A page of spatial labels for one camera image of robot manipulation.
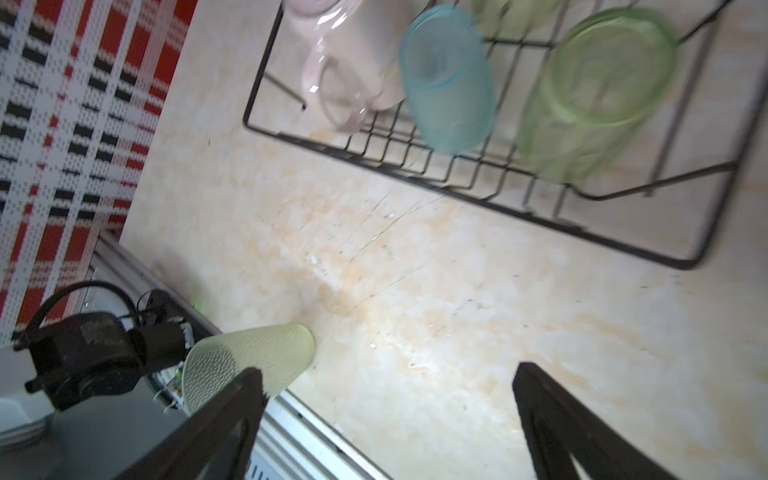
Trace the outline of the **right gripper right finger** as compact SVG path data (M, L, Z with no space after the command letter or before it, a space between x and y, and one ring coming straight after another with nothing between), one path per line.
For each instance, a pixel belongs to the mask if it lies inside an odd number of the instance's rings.
M533 362L512 381L521 426L539 479L672 479Z

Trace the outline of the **black wire dish rack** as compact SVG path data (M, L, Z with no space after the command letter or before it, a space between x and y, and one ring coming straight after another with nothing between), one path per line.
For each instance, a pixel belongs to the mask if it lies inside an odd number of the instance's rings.
M670 91L610 167L557 183L527 167L517 134L527 97L567 30L610 8L567 1L540 28L486 41L496 84L494 131L450 155L423 140L405 105L359 131L329 132L300 91L305 43L282 12L269 29L244 127L468 204L676 270L701 265L719 241L767 112L763 1L656 1L679 29Z

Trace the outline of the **teal textured glass cup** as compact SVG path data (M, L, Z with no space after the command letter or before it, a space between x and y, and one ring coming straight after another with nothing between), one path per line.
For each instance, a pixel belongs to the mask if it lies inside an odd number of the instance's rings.
M471 17L453 5L420 14L399 52L406 101L433 150L462 154L492 132L496 100L486 50Z

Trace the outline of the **pale green glass cup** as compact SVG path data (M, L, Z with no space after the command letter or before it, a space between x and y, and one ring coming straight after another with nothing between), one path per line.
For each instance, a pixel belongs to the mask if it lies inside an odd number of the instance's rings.
M297 322L207 337L184 363L184 410L194 414L246 368L260 370L264 395L275 397L310 367L315 353L311 330Z

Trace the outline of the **pink mug purple inside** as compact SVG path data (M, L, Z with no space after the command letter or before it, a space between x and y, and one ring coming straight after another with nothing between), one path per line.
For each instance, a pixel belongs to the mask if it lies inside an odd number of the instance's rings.
M431 1L284 1L286 20L309 45L302 94L337 132L353 134L372 112L405 99L399 51Z

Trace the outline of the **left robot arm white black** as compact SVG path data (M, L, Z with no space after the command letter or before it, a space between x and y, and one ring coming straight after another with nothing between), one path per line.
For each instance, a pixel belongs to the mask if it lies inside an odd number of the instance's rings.
M86 311L49 323L82 290L114 294L124 314ZM2 478L119 476L170 429L145 403L131 403L135 388L182 365L193 344L192 326L162 290L145 307L107 281L58 290L2 355Z

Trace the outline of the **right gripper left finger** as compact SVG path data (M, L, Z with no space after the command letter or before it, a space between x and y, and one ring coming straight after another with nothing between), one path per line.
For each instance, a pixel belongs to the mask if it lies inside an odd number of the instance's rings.
M243 479L268 398L249 367L119 479Z

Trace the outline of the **green patterned glass cup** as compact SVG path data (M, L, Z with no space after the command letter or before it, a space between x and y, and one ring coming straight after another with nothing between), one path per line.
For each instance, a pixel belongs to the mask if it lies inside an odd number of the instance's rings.
M545 24L561 4L559 0L476 0L471 11L484 37L516 39Z

